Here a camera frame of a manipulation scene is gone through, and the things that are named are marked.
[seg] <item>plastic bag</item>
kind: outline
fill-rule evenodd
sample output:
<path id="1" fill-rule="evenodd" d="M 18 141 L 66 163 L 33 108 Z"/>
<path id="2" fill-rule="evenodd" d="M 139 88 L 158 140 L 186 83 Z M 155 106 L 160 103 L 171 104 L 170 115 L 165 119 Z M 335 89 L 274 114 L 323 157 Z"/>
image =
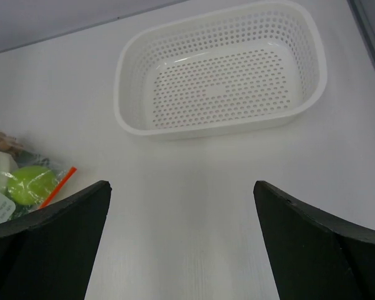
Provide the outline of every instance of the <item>plastic bag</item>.
<path id="1" fill-rule="evenodd" d="M 0 132 L 0 223 L 47 206 L 75 171 Z"/>

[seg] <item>green ball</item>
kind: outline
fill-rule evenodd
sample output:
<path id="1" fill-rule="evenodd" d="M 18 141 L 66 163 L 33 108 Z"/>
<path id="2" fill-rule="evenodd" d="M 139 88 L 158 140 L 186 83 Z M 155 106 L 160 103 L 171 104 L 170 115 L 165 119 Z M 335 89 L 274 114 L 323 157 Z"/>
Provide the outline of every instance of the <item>green ball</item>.
<path id="1" fill-rule="evenodd" d="M 44 201 L 57 185 L 56 175 L 41 166 L 22 167 L 11 173 L 7 188 L 12 200 L 20 205 Z"/>

